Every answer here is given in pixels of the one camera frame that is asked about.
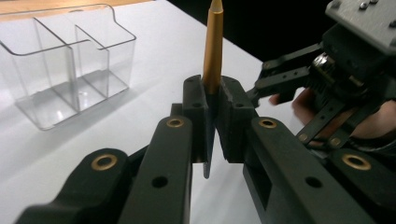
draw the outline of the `yellow pencil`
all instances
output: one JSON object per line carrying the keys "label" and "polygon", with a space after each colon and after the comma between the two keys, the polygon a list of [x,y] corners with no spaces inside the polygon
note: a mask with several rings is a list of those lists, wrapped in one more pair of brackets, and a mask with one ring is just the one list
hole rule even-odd
{"label": "yellow pencil", "polygon": [[222,64],[223,7],[221,0],[212,0],[207,15],[203,83],[206,94],[219,91]]}

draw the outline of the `white table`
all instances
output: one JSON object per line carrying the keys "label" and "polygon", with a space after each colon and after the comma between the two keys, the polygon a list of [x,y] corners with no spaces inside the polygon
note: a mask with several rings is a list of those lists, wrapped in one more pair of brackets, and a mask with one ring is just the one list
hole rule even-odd
{"label": "white table", "polygon": [[[91,152],[113,147],[132,154],[146,146],[171,104],[181,103],[187,77],[202,74],[205,26],[171,3],[160,0],[115,7],[117,21],[137,36],[131,88],[49,131],[37,127],[13,104],[0,79],[0,220],[16,221],[25,207],[49,203],[64,181]],[[262,62],[224,40],[222,74],[245,90]],[[290,104],[261,100],[260,116],[301,128]],[[191,223],[260,223],[242,164],[230,164],[215,139],[212,170],[203,176],[193,165]]]}

